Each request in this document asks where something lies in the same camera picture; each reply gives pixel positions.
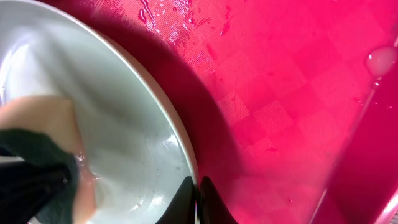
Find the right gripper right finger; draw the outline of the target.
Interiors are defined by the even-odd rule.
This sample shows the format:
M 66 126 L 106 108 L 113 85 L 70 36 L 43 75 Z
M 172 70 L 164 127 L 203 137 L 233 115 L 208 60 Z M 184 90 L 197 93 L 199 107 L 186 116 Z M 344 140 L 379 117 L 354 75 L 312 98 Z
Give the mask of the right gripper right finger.
M 198 215 L 200 224 L 238 224 L 208 176 L 200 184 Z

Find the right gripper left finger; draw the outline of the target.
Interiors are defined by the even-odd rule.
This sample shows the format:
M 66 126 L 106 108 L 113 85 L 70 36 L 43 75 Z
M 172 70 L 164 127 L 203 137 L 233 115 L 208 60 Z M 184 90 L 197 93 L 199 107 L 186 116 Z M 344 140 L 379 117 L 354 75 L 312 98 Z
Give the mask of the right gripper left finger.
M 195 188 L 190 176 L 184 178 L 172 201 L 156 224 L 194 224 Z

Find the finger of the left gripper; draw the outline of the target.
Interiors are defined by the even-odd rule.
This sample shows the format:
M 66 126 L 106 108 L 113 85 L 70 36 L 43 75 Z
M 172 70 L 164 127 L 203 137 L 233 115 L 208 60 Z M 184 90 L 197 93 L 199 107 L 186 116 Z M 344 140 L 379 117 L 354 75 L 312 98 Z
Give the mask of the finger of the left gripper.
M 27 153 L 1 163 L 1 223 L 70 223 L 70 155 Z

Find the green and yellow sponge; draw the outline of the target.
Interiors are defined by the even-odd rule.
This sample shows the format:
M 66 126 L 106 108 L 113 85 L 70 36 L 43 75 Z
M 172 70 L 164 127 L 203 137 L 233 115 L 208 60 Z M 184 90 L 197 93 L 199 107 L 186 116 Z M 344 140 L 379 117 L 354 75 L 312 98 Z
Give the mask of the green and yellow sponge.
M 28 96 L 1 106 L 1 163 L 24 161 L 29 152 L 56 150 L 70 155 L 70 223 L 88 223 L 96 210 L 95 184 L 72 101 Z

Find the light blue plate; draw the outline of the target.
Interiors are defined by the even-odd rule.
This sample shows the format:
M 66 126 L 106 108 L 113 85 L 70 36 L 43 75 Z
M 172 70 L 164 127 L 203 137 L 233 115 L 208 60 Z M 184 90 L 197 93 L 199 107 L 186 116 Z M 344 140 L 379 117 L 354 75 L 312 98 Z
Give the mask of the light blue plate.
M 186 177 L 188 134 L 152 75 L 122 47 L 36 1 L 1 2 L 1 101 L 72 100 L 95 176 L 92 223 L 156 223 Z

